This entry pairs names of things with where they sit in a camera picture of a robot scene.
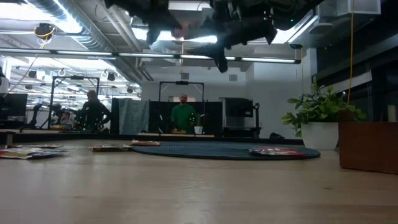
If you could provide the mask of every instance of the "desk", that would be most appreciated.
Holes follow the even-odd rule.
[[[197,137],[197,138],[213,138],[211,134],[159,134],[159,133],[139,133],[140,136],[168,136],[168,137]]]
[[[0,132],[12,132],[15,134],[57,134],[60,131],[41,129],[0,129]]]

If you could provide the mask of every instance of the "potted plant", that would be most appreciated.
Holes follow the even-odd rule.
[[[284,124],[291,124],[297,137],[302,137],[305,147],[310,149],[334,149],[338,143],[339,111],[347,110],[356,119],[364,119],[366,115],[353,105],[348,105],[342,97],[333,92],[329,86],[327,91],[317,85],[313,79],[313,94],[302,94],[299,98],[289,99],[295,104],[297,113],[287,113],[282,119]]]

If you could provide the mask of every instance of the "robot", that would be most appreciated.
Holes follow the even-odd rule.
[[[288,30],[298,23],[308,11],[324,0],[209,0],[213,15],[202,26],[184,39],[215,34],[217,43],[188,50],[188,54],[206,55],[215,60],[221,73],[228,69],[224,49],[236,44],[265,37],[268,44],[274,40],[277,29]],[[106,7],[113,4],[127,10],[148,23],[147,43],[156,41],[161,30],[181,29],[169,13],[169,0],[105,0]]]

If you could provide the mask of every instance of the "dark blue rug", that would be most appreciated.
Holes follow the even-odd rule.
[[[303,155],[253,156],[249,153],[249,149],[263,146],[289,148]],[[296,160],[320,157],[320,153],[317,150],[306,149],[304,147],[240,144],[231,142],[162,142],[161,146],[135,146],[134,151],[156,156],[226,160]]]

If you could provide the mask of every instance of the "white pot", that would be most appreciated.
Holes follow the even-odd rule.
[[[338,143],[338,123],[309,122],[302,125],[301,133],[309,149],[335,149]]]
[[[195,134],[202,134],[203,127],[202,126],[195,126]]]

